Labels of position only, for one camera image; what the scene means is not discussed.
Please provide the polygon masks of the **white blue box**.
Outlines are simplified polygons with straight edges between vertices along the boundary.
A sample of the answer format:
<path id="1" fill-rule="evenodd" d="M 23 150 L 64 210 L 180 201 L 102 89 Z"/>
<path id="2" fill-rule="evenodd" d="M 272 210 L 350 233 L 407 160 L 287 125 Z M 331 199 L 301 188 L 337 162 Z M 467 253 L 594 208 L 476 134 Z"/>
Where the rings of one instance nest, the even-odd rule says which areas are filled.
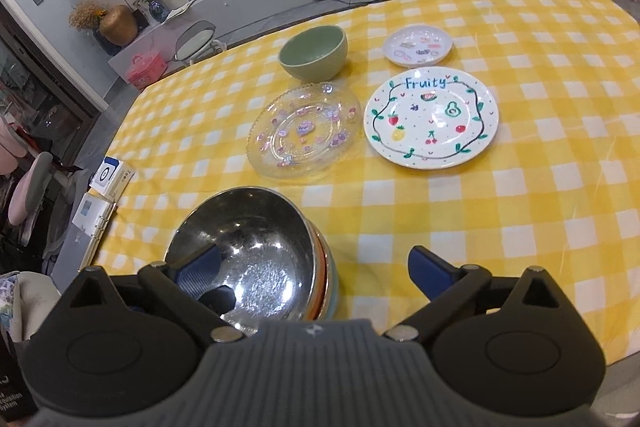
<path id="1" fill-rule="evenodd" d="M 125 161 L 105 156 L 93 175 L 90 187 L 110 202 L 118 202 L 134 177 L 134 168 Z"/>

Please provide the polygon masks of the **stainless steel bowl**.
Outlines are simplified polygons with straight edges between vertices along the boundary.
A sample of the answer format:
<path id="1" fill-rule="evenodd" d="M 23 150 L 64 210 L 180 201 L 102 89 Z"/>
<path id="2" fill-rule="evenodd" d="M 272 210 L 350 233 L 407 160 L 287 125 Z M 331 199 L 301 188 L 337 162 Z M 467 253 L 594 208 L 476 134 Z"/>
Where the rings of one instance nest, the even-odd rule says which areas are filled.
<path id="1" fill-rule="evenodd" d="M 215 244 L 216 283 L 236 303 L 220 316 L 246 335 L 265 320 L 314 321 L 324 286 L 324 257 L 303 213 L 285 196 L 259 186 L 221 192 L 193 210 L 165 254 L 174 263 Z"/>

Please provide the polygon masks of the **yellow checkered tablecloth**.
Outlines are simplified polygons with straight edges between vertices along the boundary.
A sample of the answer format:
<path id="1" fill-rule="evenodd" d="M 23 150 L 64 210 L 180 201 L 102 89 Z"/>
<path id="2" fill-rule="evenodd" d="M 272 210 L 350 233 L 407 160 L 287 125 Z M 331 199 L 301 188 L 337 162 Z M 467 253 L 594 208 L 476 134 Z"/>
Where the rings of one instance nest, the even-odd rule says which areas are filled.
<path id="1" fill-rule="evenodd" d="M 609 362 L 639 349 L 639 24 L 611 0 L 392 0 L 323 17 L 349 43 L 341 80 L 367 102 L 397 74 L 385 38 L 410 24 L 444 28 L 449 66 L 483 81 L 500 110 L 490 147 L 452 169 L 418 171 L 363 135 L 310 180 L 273 181 L 328 241 L 340 317 L 377 329 L 421 308 L 407 255 L 424 245 L 498 275 L 546 268 Z M 264 178 L 246 141 L 259 113 L 295 80 L 278 54 L 285 29 L 153 84 L 108 153 L 134 168 L 96 254 L 126 274 L 160 260 L 210 195 Z"/>

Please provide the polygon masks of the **green ceramic bowl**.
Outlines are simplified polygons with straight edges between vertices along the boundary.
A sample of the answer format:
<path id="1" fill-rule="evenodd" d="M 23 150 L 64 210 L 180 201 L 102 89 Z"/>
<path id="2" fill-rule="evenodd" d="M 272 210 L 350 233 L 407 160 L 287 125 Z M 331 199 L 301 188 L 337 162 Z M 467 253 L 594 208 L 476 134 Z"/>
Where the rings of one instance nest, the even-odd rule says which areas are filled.
<path id="1" fill-rule="evenodd" d="M 279 52 L 288 75 L 306 83 L 332 80 L 346 64 L 348 39 L 340 26 L 309 28 L 292 37 Z"/>

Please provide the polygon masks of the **round stool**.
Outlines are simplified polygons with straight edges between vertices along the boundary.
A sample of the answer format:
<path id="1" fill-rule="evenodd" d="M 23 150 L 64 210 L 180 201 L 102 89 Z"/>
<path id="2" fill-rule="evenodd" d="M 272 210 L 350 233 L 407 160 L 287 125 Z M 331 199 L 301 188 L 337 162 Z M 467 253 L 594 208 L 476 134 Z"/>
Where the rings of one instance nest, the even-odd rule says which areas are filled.
<path id="1" fill-rule="evenodd" d="M 227 45 L 215 38 L 216 26 L 207 20 L 192 24 L 176 41 L 174 62 L 191 66 L 207 57 L 224 53 Z"/>

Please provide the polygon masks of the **small white sticker plate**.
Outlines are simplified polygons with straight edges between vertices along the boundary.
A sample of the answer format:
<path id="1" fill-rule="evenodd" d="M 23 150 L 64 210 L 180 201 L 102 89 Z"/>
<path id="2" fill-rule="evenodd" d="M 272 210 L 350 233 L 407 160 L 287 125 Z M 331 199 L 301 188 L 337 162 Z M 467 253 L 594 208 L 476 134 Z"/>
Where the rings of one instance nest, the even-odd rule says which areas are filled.
<path id="1" fill-rule="evenodd" d="M 405 68 L 432 66 L 445 60 L 454 42 L 448 32 L 428 25 L 410 25 L 395 31 L 383 43 L 383 54 Z"/>

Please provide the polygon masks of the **clear glass flower plate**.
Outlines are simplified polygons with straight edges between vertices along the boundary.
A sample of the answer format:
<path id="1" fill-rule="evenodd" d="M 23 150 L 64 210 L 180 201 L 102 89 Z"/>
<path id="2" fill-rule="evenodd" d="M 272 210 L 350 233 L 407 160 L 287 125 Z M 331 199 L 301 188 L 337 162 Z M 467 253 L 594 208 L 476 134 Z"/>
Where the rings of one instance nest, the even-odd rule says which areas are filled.
<path id="1" fill-rule="evenodd" d="M 261 176 L 299 179 L 324 169 L 356 141 L 356 95 L 333 83 L 307 83 L 275 98 L 254 121 L 246 143 Z"/>

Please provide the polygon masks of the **gold vase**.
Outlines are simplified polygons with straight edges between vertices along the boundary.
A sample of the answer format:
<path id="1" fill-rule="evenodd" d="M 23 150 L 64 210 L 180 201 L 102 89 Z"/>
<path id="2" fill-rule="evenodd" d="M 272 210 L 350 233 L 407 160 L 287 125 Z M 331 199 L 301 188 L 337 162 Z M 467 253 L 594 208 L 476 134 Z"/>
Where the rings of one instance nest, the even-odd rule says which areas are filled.
<path id="1" fill-rule="evenodd" d="M 115 46 L 128 46 L 138 36 L 138 24 L 127 5 L 107 10 L 100 20 L 100 34 Z"/>

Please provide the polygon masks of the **white booklet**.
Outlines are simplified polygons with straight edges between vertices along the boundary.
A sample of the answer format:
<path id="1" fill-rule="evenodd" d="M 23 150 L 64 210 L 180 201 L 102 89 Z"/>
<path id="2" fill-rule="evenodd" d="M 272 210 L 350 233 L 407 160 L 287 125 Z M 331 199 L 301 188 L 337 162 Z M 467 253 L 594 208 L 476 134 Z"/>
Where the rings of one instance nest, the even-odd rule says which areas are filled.
<path id="1" fill-rule="evenodd" d="M 77 271 L 92 262 L 115 209 L 114 202 L 100 196 L 91 193 L 82 196 L 72 219 L 72 248 L 77 258 Z"/>

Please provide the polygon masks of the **white fruity plate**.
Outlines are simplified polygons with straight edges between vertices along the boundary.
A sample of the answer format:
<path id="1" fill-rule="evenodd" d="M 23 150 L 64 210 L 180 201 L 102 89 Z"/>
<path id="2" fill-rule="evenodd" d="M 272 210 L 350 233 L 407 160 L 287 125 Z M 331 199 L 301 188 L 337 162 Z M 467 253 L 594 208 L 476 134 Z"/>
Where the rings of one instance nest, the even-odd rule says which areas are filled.
<path id="1" fill-rule="evenodd" d="M 421 67 L 381 83 L 363 114 L 376 153 L 401 167 L 440 170 L 483 153 L 499 127 L 498 104 L 468 72 Z"/>

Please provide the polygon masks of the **pink basket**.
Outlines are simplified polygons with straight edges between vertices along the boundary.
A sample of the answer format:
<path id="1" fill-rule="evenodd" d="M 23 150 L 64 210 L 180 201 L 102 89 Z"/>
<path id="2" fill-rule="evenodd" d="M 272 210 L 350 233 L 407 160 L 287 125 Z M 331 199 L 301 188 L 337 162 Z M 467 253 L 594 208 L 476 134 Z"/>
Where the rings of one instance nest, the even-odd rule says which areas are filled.
<path id="1" fill-rule="evenodd" d="M 168 65 L 156 51 L 147 54 L 137 54 L 132 58 L 125 80 L 142 91 L 156 83 L 166 72 Z"/>

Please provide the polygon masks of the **pink chair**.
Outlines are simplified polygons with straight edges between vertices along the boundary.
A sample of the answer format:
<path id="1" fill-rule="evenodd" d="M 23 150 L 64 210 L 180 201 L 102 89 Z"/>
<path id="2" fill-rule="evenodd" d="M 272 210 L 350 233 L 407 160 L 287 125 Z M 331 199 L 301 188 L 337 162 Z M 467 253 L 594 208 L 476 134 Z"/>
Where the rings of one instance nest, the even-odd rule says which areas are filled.
<path id="1" fill-rule="evenodd" d="M 50 153 L 40 153 L 18 181 L 8 209 L 10 225 L 18 227 L 38 207 L 52 178 L 52 159 Z"/>

